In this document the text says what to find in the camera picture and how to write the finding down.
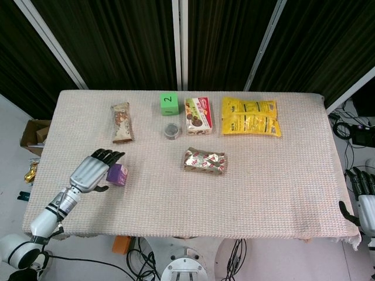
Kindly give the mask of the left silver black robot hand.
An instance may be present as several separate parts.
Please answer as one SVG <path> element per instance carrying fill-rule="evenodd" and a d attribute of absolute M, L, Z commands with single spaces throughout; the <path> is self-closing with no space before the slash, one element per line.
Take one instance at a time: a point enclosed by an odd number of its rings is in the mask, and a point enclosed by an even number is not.
<path fill-rule="evenodd" d="M 70 176 L 70 185 L 81 193 L 105 192 L 108 186 L 99 186 L 109 169 L 125 155 L 125 152 L 97 149 L 87 156 Z"/>

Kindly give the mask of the gold foil wrapper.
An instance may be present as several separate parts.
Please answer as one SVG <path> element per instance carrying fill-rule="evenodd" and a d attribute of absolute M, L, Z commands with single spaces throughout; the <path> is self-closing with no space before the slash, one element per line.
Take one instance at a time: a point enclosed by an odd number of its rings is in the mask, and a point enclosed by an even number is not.
<path fill-rule="evenodd" d="M 36 172 L 38 169 L 38 162 L 32 162 L 30 164 L 29 171 L 24 176 L 24 181 L 26 183 L 32 183 L 35 180 Z"/>

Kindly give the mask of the green numbered foam cube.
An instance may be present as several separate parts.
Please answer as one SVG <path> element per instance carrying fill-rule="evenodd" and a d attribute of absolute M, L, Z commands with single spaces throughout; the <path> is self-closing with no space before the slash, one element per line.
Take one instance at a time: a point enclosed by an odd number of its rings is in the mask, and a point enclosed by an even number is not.
<path fill-rule="evenodd" d="M 163 92 L 160 94 L 160 109 L 163 116 L 177 115 L 179 113 L 177 92 Z"/>

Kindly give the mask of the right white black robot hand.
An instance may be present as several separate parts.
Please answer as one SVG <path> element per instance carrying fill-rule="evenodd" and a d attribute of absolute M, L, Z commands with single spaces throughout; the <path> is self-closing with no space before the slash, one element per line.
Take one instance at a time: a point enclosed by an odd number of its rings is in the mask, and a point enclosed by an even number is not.
<path fill-rule="evenodd" d="M 375 174 L 353 167 L 346 170 L 346 175 L 352 184 L 358 216 L 351 215 L 343 201 L 339 201 L 340 212 L 370 237 L 369 249 L 375 251 Z"/>

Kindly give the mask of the orange box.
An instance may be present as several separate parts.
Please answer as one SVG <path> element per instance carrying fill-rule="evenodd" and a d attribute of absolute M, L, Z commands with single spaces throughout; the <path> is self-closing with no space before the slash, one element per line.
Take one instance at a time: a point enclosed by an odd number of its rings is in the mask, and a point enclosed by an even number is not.
<path fill-rule="evenodd" d="M 130 236 L 117 235 L 112 245 L 112 253 L 117 253 L 121 255 L 127 254 L 131 241 L 132 237 Z"/>

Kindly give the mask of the small purple box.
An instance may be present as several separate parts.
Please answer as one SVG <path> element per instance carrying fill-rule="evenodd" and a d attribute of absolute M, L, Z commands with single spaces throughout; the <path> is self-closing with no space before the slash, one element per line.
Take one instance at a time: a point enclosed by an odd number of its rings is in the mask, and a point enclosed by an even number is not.
<path fill-rule="evenodd" d="M 114 164 L 107 173 L 106 181 L 109 183 L 124 187 L 126 185 L 128 170 L 121 164 Z"/>

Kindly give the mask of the beige woven tablecloth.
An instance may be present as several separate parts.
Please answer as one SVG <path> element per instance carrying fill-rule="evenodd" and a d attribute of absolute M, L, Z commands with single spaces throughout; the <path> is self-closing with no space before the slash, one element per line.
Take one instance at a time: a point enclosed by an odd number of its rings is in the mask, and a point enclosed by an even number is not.
<path fill-rule="evenodd" d="M 53 114 L 22 228 L 69 185 L 76 167 L 99 148 L 125 152 L 125 187 L 91 192 L 63 221 L 68 235 L 225 238 L 335 238 L 354 247 L 358 228 L 323 97 L 296 92 L 233 92 L 275 100 L 281 137 L 223 135 L 225 92 L 206 92 L 214 120 L 209 135 L 187 135 L 185 116 L 163 116 L 158 91 L 64 90 Z M 134 140 L 113 143 L 111 107 L 129 103 Z M 180 134 L 169 140 L 168 123 Z M 222 175 L 186 172 L 188 148 L 226 154 Z"/>

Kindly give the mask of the small clear round jar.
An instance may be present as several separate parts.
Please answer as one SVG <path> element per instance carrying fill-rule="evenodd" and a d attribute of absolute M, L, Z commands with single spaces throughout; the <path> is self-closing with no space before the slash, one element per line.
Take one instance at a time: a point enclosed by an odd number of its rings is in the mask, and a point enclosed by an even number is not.
<path fill-rule="evenodd" d="M 174 124 L 174 123 L 168 123 L 166 126 L 165 126 L 165 129 L 164 129 L 164 135 L 167 139 L 169 140 L 175 140 L 178 138 L 179 134 L 180 134 L 180 129 L 179 127 L 177 126 L 177 124 Z"/>

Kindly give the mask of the round silver robot base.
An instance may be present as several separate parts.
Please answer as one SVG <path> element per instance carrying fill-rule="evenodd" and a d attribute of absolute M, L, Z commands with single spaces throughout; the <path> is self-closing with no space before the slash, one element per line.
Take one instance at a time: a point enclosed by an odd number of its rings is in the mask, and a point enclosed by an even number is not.
<path fill-rule="evenodd" d="M 202 255 L 184 248 L 167 254 L 160 281 L 209 281 L 209 274 Z"/>

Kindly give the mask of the green red cookie box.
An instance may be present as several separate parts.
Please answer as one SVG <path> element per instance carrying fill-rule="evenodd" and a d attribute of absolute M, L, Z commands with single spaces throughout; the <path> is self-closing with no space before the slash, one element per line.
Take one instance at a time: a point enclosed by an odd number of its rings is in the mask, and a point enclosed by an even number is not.
<path fill-rule="evenodd" d="M 188 135 L 207 135 L 212 132 L 213 122 L 207 97 L 186 98 L 185 116 Z"/>

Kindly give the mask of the brown cardboard box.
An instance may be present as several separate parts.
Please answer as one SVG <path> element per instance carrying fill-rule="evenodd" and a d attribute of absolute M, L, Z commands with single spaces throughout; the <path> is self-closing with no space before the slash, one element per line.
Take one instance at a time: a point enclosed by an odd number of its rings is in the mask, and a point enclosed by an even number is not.
<path fill-rule="evenodd" d="M 20 139 L 20 147 L 32 152 L 37 156 L 42 155 L 42 144 L 47 137 L 51 120 L 28 120 Z"/>

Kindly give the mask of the brown white snack bar wrapper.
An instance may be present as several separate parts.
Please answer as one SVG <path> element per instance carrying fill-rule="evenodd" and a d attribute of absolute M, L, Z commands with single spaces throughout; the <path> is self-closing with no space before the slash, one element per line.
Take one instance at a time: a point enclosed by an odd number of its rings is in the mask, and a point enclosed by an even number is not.
<path fill-rule="evenodd" d="M 114 121 L 113 143 L 126 143 L 134 140 L 129 103 L 113 105 L 111 107 Z"/>

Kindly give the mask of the gold red foil snack pack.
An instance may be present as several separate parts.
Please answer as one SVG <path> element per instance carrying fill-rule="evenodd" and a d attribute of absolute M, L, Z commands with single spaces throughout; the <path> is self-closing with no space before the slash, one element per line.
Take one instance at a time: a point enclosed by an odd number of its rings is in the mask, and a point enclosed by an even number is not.
<path fill-rule="evenodd" d="M 184 155 L 183 168 L 186 172 L 222 175 L 227 170 L 226 154 L 188 148 Z"/>

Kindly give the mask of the yellow snack bag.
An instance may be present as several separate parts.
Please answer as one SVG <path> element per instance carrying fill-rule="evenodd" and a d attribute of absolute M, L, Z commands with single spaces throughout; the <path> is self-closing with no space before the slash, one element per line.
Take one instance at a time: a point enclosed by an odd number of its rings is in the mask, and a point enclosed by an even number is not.
<path fill-rule="evenodd" d="M 224 97 L 221 107 L 221 133 L 282 136 L 277 119 L 276 101 L 250 101 Z"/>

